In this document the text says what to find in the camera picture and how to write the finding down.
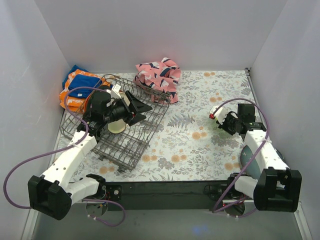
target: orange towel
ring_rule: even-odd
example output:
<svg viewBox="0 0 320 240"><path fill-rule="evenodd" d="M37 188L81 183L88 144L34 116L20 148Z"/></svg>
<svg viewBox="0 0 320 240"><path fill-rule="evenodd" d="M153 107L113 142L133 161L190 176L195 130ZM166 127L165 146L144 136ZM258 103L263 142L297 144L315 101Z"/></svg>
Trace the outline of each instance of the orange towel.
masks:
<svg viewBox="0 0 320 240"><path fill-rule="evenodd" d="M98 76L96 74L86 72L86 71L81 71L79 69L70 73L68 76L68 80L66 81L66 83L64 85L64 90L59 95L60 106L63 107L64 109L66 108L66 106L64 104L64 99L65 99L67 93L69 92L68 87L69 87L70 83L73 81L73 79L75 78L75 76L78 74L89 76L89 77L100 78L100 76ZM101 78L101 81L102 81L101 85L110 86L110 82L106 81L106 79L104 77ZM85 98L76 98L73 96L68 96L66 99L66 104L71 111L77 112L79 110L80 113L84 113L84 111L85 111L84 110L84 102L85 101L86 101Z"/></svg>

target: circular object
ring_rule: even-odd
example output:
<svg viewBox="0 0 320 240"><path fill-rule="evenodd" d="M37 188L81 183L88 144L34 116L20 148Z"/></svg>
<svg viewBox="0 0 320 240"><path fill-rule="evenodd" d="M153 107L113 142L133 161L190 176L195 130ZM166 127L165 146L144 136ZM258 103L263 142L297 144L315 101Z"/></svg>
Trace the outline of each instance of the circular object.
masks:
<svg viewBox="0 0 320 240"><path fill-rule="evenodd" d="M282 156L282 154L275 148L276 153L278 154L279 158L284 161L284 157ZM240 155L240 163L243 166L245 166L247 164L247 162L249 162L249 160L251 159L253 153L251 151L251 149L248 146L245 146L242 151L241 151L241 155ZM259 165L256 161L256 159L254 159L251 164L246 168L245 173L248 174L249 176L251 176L253 179L259 179L261 172L260 172L260 168Z"/></svg>
<svg viewBox="0 0 320 240"><path fill-rule="evenodd" d="M122 91L120 92L120 95L121 97L124 98L125 103L129 106L130 101L127 98L126 94ZM126 129L126 123L122 119L108 124L108 130L113 134L119 134L123 132L125 129Z"/></svg>

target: pink floral fabric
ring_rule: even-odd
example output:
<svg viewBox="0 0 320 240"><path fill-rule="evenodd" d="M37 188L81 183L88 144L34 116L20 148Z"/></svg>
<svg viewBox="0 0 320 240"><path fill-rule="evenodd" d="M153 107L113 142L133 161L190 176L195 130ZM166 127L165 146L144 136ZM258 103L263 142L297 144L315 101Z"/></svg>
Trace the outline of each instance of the pink floral fabric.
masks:
<svg viewBox="0 0 320 240"><path fill-rule="evenodd" d="M178 102L177 85L181 76L180 67L165 57L162 61L154 61L136 65L138 73L133 82L142 88L151 88L163 93L170 93L170 103ZM155 96L151 99L158 102Z"/></svg>

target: floral tablecloth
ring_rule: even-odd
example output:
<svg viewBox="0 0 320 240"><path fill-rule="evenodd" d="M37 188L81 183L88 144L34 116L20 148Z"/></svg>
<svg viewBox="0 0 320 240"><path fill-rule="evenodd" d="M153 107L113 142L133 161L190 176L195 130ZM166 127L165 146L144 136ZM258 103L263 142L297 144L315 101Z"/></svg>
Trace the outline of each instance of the floral tablecloth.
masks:
<svg viewBox="0 0 320 240"><path fill-rule="evenodd" d="M134 73L117 74L133 79ZM232 98L254 100L245 71L183 72L177 86L179 102L164 116L150 147L131 172L118 172L114 163L90 152L73 175L78 181L89 173L107 181L226 180L240 170L244 147L238 135L230 136L209 118L212 106ZM226 107L237 111L237 103ZM58 147L69 141L60 136Z"/></svg>

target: white plastic casing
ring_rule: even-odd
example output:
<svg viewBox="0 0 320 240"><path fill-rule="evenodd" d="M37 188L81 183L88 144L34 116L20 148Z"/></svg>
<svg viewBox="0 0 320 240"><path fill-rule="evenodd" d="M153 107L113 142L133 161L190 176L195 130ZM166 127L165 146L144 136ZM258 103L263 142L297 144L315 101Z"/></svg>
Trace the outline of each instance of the white plastic casing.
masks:
<svg viewBox="0 0 320 240"><path fill-rule="evenodd" d="M213 106L210 110L210 114L213 114L218 107L219 106ZM227 114L228 114L228 111L225 108L220 107L219 110L214 114L214 117L217 119L217 121L220 124L222 124L225 121Z"/></svg>
<svg viewBox="0 0 320 240"><path fill-rule="evenodd" d="M119 84L116 84L111 89L111 97L115 99L121 99L121 95L119 93L121 89L121 86Z"/></svg>
<svg viewBox="0 0 320 240"><path fill-rule="evenodd" d="M91 177L84 177L75 183L70 183L65 189L66 193L71 193L71 204L74 204L88 196L97 193L99 182Z"/></svg>
<svg viewBox="0 0 320 240"><path fill-rule="evenodd" d="M76 132L69 145L76 143L84 136L84 134L84 131ZM60 157L53 163L53 165L51 165L51 167L49 167L42 174L44 175L44 179L51 183L58 181L58 185L63 189L66 189L72 175L74 174L81 161L96 145L96 138L94 136L89 136L88 134L81 143L75 145L73 148L64 151L60 155Z"/></svg>
<svg viewBox="0 0 320 240"><path fill-rule="evenodd" d="M258 180L253 179L250 176L240 176L234 183L234 189L254 199L254 190L257 182Z"/></svg>
<svg viewBox="0 0 320 240"><path fill-rule="evenodd" d="M244 142L251 149L252 153L254 153L265 139L265 136L266 132L263 130L247 131ZM262 172L263 169L268 169L269 167L272 167L275 170L286 170L289 168L288 165L285 164L278 156L275 148L268 141L264 144L255 159L259 165L260 172Z"/></svg>

